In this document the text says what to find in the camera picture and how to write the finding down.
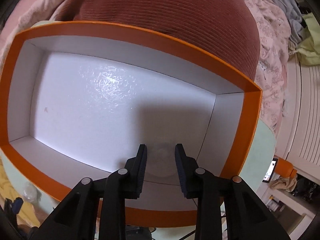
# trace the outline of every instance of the orange rim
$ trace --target orange rim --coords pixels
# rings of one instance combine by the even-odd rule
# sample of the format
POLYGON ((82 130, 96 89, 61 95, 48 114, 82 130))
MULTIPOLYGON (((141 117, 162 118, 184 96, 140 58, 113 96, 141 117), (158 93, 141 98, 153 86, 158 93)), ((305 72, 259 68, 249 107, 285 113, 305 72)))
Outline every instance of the orange rim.
MULTIPOLYGON (((142 45, 183 58, 206 68, 244 91, 236 136, 221 177, 238 175, 248 155, 259 118, 262 91, 243 73, 192 44, 166 34, 135 26, 107 22, 59 22, 42 25, 16 35, 4 62, 0 79, 0 147, 12 164, 32 183, 61 201, 71 190, 48 177, 24 159, 9 143, 7 111, 11 78, 23 43, 32 38, 77 35, 108 38, 142 45)), ((196 211, 152 211, 126 208, 126 223, 145 227, 183 227, 196 224, 196 211)))

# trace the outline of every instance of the brown knit fabric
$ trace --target brown knit fabric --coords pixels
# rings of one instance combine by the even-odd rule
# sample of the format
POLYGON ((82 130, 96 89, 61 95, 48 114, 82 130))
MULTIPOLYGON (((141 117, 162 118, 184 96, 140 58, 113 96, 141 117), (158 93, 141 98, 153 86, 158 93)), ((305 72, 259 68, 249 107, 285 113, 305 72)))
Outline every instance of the brown knit fabric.
POLYGON ((57 20, 116 22, 165 33, 255 77, 259 33, 243 0, 68 0, 57 20))

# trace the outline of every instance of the pink blanket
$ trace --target pink blanket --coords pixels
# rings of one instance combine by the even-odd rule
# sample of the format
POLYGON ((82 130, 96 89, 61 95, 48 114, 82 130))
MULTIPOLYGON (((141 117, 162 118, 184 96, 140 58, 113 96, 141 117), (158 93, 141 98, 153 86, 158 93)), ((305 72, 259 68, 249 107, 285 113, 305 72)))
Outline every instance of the pink blanket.
POLYGON ((288 39, 291 29, 284 12, 271 0, 244 0, 259 30, 260 58, 255 83, 263 90, 260 118, 276 130, 284 101, 288 39))
POLYGON ((0 33, 0 73, 15 35, 42 20, 49 20, 65 0, 20 0, 0 33))

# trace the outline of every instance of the beige cloth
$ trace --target beige cloth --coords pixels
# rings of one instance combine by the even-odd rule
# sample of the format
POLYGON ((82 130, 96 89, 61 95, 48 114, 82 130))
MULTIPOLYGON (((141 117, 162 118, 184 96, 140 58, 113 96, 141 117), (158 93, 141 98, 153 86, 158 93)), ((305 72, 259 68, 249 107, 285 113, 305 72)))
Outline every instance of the beige cloth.
POLYGON ((279 177, 276 180, 270 181, 269 187, 271 189, 285 189, 288 192, 292 192, 297 185, 297 175, 294 178, 279 177))
POLYGON ((50 19, 56 8, 58 8, 63 1, 65 0, 36 0, 32 6, 22 16, 20 16, 18 24, 6 38, 5 45, 0 51, 0 73, 15 35, 30 28, 39 21, 50 19))
MULTIPOLYGON (((55 1, 54 8, 58 7, 51 17, 41 17, 32 21, 28 26, 19 30, 14 30, 7 39, 4 51, 0 51, 0 72, 3 60, 11 45, 14 35, 26 28, 31 27, 40 20, 57 20, 57 15, 61 13, 68 0, 55 1)), ((251 11, 260 35, 260 62, 257 66, 255 82, 263 90, 260 118, 273 130, 277 131, 281 119, 281 109, 284 100, 285 88, 285 68, 288 60, 288 37, 290 36, 290 26, 284 12, 269 0, 244 0, 251 11)))

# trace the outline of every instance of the clothing pile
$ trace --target clothing pile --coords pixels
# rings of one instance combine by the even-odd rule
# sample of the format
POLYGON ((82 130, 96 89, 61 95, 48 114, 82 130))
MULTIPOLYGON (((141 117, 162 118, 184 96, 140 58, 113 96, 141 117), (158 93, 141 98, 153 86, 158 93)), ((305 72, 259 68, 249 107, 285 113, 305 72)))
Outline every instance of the clothing pile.
POLYGON ((106 21, 191 43, 254 79, 259 33, 242 0, 68 0, 58 21, 106 21))
POLYGON ((295 197, 301 197, 308 203, 320 204, 320 186, 315 182, 298 175, 297 184, 291 194, 295 197))
POLYGON ((298 53, 303 65, 319 65, 320 25, 314 15, 308 8, 300 7, 295 0, 271 1, 284 11, 290 24, 289 53, 298 53))
POLYGON ((42 20, 55 16, 66 0, 20 0, 0 33, 0 73, 15 35, 42 20))

